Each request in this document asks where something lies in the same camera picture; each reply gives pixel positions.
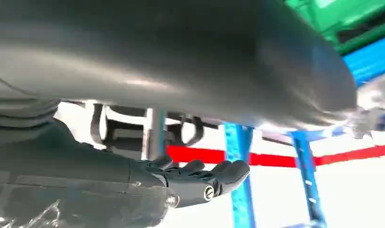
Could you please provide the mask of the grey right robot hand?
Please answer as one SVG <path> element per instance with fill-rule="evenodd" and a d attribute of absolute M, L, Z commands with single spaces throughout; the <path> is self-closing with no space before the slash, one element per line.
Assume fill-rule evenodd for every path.
<path fill-rule="evenodd" d="M 0 0 L 0 228 L 150 228 L 250 168 L 95 149 L 62 101 L 318 130 L 356 111 L 333 46 L 281 0 Z"/>

